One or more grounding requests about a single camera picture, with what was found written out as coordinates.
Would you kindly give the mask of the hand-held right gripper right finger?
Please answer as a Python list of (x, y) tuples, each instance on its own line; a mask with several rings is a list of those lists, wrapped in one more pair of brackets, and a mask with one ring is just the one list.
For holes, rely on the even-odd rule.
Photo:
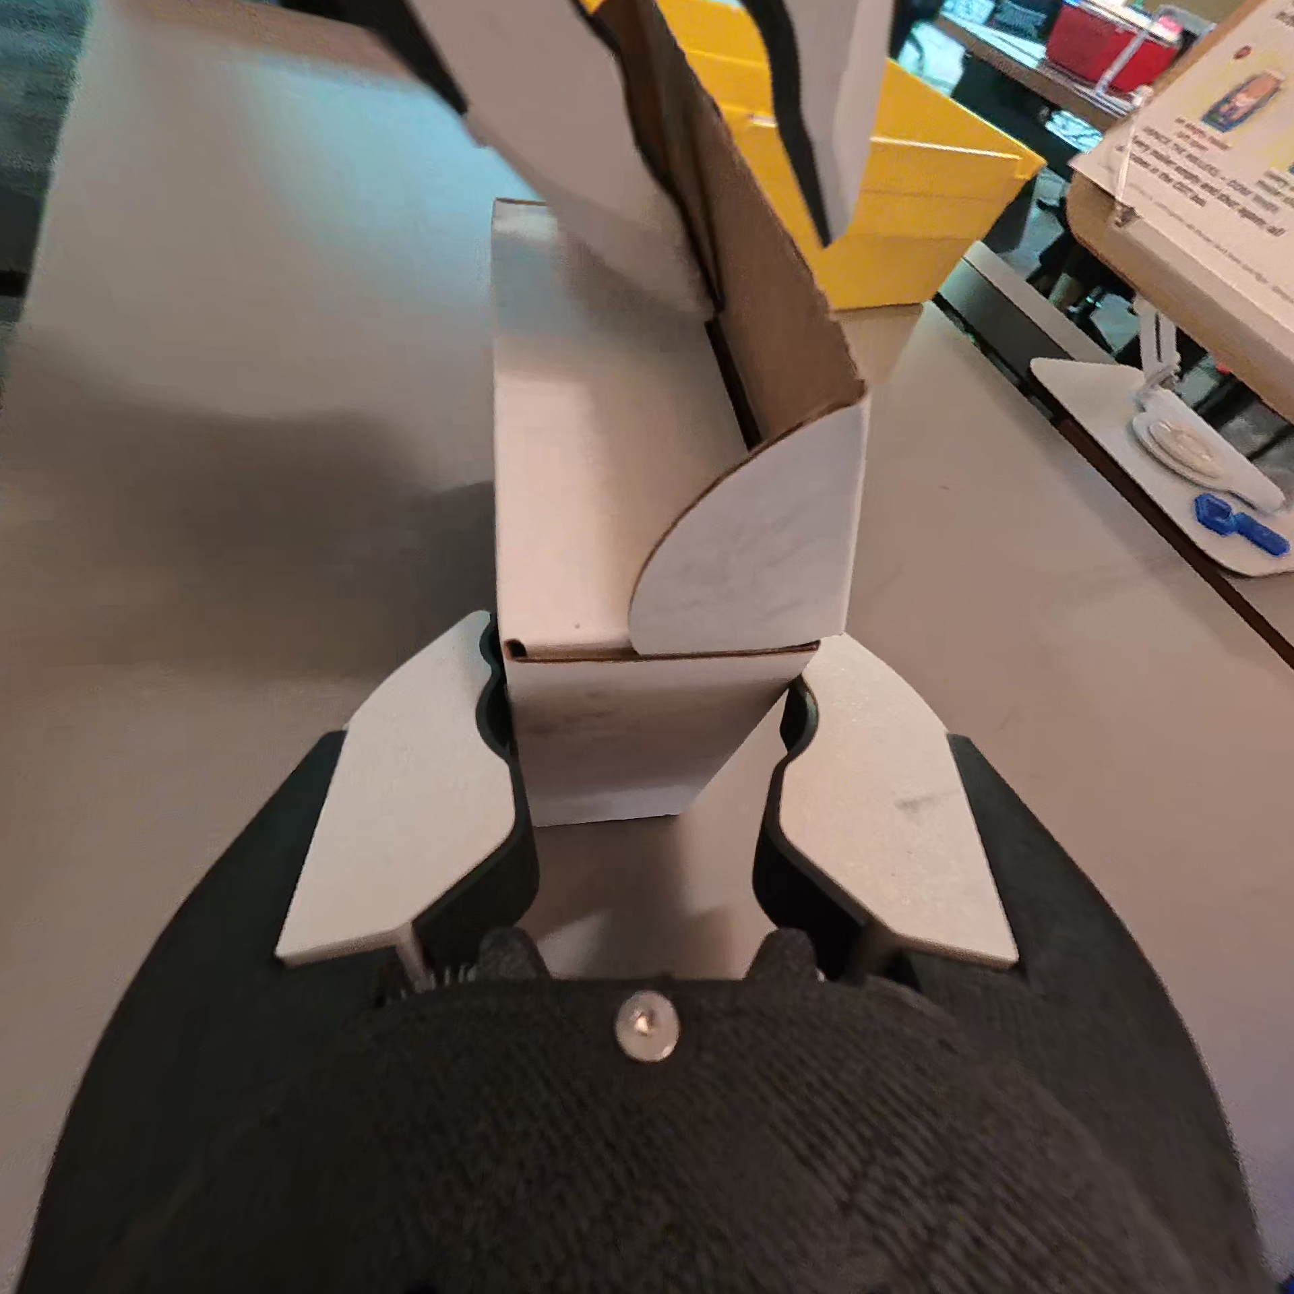
[(915, 952), (994, 971), (1020, 954), (949, 732), (880, 656), (824, 639), (790, 686), (753, 890), (827, 981)]

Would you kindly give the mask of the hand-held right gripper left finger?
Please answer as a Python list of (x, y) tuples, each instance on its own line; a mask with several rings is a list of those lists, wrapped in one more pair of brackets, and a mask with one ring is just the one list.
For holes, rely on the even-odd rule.
[(533, 833), (495, 621), (476, 610), (348, 721), (276, 955), (385, 951), (411, 986), (467, 978), (538, 895)]

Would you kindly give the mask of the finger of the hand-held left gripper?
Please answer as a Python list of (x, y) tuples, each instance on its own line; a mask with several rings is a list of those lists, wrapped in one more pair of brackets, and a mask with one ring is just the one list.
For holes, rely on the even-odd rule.
[(562, 230), (656, 302), (715, 311), (678, 205), (636, 139), (619, 56), (581, 3), (413, 2), (465, 102), (470, 134), (550, 207)]
[(743, 2), (764, 43), (772, 114), (823, 247), (847, 234), (869, 160), (895, 6)]

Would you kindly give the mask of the yellow plastic bin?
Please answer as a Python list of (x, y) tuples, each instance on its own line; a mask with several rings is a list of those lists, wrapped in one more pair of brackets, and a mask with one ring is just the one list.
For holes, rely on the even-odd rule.
[(778, 227), (820, 291), (844, 313), (920, 304), (1041, 160), (1001, 129), (904, 73), (884, 71), (850, 227), (823, 247), (772, 114), (764, 43), (741, 3), (581, 3), (619, 56), (636, 139), (678, 205), (715, 311), (723, 285), (721, 202), (752, 236)]

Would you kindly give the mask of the white cardboard mailer box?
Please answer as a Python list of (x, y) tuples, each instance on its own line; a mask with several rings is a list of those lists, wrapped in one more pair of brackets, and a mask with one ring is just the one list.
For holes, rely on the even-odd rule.
[(539, 827), (679, 815), (846, 633), (869, 435), (847, 334), (667, 19), (593, 17), (647, 80), (716, 311), (495, 205), (496, 632)]

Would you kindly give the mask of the grey desk with wooden edge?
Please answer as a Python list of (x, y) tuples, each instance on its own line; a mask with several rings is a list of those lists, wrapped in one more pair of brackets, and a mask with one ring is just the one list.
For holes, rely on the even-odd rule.
[(946, 11), (940, 12), (932, 25), (961, 45), (968, 57), (994, 68), (1045, 103), (1085, 120), (1102, 134), (1125, 120), (1132, 109), (1129, 97), (1097, 91), (1049, 62), (1041, 43), (1001, 34), (989, 26), (952, 17)]

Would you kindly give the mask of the red plastic container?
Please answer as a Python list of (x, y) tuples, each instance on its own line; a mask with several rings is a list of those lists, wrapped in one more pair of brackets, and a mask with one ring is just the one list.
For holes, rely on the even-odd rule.
[(1045, 42), (1045, 57), (1098, 93), (1131, 96), (1175, 62), (1186, 28), (1174, 14), (1148, 16), (1126, 5), (1065, 2)]

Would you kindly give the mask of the white stand base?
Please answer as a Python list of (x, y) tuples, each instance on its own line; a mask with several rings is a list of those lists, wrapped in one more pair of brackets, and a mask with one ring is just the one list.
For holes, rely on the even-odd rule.
[(1194, 498), (1214, 493), (1291, 542), (1291, 493), (1179, 396), (1134, 367), (1038, 359), (1031, 373), (1191, 547), (1242, 578), (1291, 573), (1291, 553), (1271, 558), (1197, 524)]

